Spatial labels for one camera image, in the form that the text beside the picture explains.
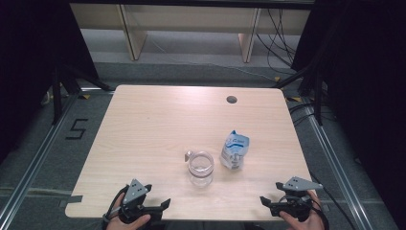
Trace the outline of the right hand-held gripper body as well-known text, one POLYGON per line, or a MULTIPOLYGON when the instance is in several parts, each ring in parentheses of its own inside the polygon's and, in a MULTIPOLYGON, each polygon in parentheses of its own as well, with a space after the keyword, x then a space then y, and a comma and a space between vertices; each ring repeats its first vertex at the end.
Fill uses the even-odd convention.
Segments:
POLYGON ((280 211, 286 212, 300 222, 308 219, 312 207, 312 199, 307 193, 309 190, 320 190, 324 186, 298 176, 291 177, 283 183, 285 195, 270 209, 273 217, 278 217, 280 211))

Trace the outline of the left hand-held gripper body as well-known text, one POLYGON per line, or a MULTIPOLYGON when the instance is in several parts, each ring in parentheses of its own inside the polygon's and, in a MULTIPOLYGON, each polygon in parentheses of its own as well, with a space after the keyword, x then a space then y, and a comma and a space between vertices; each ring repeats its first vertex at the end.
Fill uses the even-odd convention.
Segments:
POLYGON ((162 217, 160 206, 146 207, 144 205, 146 197, 147 192, 144 185, 137 179, 133 179, 127 186, 120 204, 120 220, 124 223, 131 223, 143 215, 150 215, 151 221, 159 221, 162 217))

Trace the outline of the clear glass jug with handle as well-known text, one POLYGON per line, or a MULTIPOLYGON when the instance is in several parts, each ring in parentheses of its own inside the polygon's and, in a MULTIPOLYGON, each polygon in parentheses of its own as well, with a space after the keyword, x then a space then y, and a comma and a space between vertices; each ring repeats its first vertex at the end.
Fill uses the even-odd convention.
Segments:
POLYGON ((214 176, 214 159, 206 151, 193 152, 189 150, 185 154, 188 163, 190 181, 198 187, 206 187, 211 184, 214 176))

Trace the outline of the white and blue bag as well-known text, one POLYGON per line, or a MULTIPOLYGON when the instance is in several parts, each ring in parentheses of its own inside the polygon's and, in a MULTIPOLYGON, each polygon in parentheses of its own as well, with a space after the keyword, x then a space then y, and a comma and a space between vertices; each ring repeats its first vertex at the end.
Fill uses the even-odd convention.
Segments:
POLYGON ((248 152, 250 139, 233 130, 223 145, 220 162, 229 170, 240 170, 244 165, 244 157, 248 152))

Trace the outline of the person's left hand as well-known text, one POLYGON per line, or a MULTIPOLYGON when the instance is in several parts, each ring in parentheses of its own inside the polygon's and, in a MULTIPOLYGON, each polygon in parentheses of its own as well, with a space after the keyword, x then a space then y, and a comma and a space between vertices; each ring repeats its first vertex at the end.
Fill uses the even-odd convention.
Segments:
POLYGON ((150 215, 143 215, 131 223, 124 223, 119 217, 113 217, 108 222, 106 230, 139 230, 141 227, 146 225, 150 219, 150 215))

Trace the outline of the person's right hand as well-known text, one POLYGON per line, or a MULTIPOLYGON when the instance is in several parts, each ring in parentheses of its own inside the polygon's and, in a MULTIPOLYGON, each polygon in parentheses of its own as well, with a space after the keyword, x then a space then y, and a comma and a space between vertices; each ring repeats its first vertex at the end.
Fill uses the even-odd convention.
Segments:
POLYGON ((307 193, 312 199, 313 207, 309 212, 307 220, 300 222, 286 212, 280 211, 280 217, 289 224, 289 227, 286 230, 326 230, 325 224, 320 217, 320 199, 312 191, 308 191, 307 193))

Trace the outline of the black metal stand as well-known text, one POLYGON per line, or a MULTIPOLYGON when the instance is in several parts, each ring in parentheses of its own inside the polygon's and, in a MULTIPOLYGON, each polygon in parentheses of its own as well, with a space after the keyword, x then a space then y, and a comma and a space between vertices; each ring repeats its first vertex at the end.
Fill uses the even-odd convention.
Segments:
POLYGON ((282 89, 293 81, 301 79, 302 82, 298 88, 298 92, 301 96, 309 96, 310 93, 313 93, 314 96, 314 105, 313 110, 315 112, 315 119, 319 126, 323 124, 321 107, 322 107, 322 94, 323 94, 323 78, 321 74, 316 70, 315 67, 308 65, 304 69, 298 71, 293 76, 277 82, 274 85, 274 88, 282 89))
POLYGON ((77 79, 88 81, 104 91, 115 90, 114 87, 101 82, 98 76, 87 75, 78 68, 74 68, 68 64, 58 64, 55 67, 52 76, 52 90, 54 95, 54 125, 62 116, 61 87, 64 86, 69 95, 77 95, 79 92, 81 92, 77 79))

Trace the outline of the black curtain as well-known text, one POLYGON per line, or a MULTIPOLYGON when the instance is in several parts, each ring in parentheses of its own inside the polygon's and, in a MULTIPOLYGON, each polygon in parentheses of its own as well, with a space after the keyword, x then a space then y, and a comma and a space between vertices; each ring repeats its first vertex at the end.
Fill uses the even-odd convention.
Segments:
POLYGON ((328 33, 319 71, 353 150, 399 230, 406 230, 406 0, 314 0, 293 67, 328 33))
POLYGON ((0 0, 0 164, 62 66, 99 77, 70 1, 0 0))

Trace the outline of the light wooden shelf unit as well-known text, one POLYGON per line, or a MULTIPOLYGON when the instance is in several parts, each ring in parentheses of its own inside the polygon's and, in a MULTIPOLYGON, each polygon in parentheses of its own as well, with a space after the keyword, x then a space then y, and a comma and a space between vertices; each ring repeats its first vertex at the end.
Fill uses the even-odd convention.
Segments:
POLYGON ((237 34, 242 60, 250 61, 256 34, 301 35, 309 10, 72 3, 82 29, 121 30, 132 60, 149 31, 237 34))

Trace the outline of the aluminium floor rail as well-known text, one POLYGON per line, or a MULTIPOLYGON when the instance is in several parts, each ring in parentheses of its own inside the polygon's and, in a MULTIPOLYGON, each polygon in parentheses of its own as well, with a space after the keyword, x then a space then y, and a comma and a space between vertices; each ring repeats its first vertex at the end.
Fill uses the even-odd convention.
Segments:
POLYGON ((12 190, 6 204, 0 211, 0 230, 8 230, 13 218, 15 217, 19 207, 21 206, 25 195, 28 193, 29 188, 34 182, 41 166, 43 165, 56 137, 65 121, 65 118, 76 101, 76 96, 69 96, 65 105, 62 107, 60 117, 51 125, 47 135, 42 141, 39 149, 35 153, 33 160, 25 170, 22 178, 17 186, 12 190))
POLYGON ((343 166, 341 165, 336 152, 331 145, 324 128, 318 123, 314 115, 315 110, 308 107, 305 112, 310 115, 310 123, 316 134, 319 143, 324 151, 327 161, 332 169, 332 172, 338 182, 338 185, 343 193, 345 201, 349 205, 350 211, 354 217, 355 223, 359 230, 373 230, 372 223, 368 218, 365 208, 361 203, 358 195, 352 188, 350 180, 346 175, 343 166))

